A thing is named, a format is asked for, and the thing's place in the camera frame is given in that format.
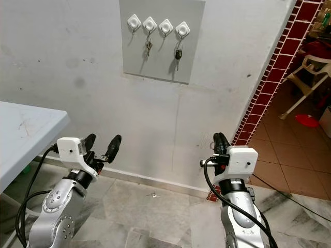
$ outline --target white plastic chair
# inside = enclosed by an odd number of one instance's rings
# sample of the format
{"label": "white plastic chair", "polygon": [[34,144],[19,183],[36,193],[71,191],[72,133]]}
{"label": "white plastic chair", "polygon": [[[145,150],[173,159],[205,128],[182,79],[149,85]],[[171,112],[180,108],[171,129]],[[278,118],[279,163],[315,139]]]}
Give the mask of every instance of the white plastic chair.
{"label": "white plastic chair", "polygon": [[[307,84],[305,84],[301,79],[296,76],[296,73],[305,69],[313,75],[319,75],[322,73],[326,73],[318,82],[314,82],[313,86],[310,88]],[[302,62],[302,65],[288,75],[282,83],[286,80],[290,80],[293,82],[304,94],[292,107],[290,107],[285,113],[279,116],[280,119],[285,120],[287,115],[291,113],[300,103],[303,102],[314,90],[317,89],[328,77],[331,78],[331,59],[318,58],[312,55],[307,55]]]}

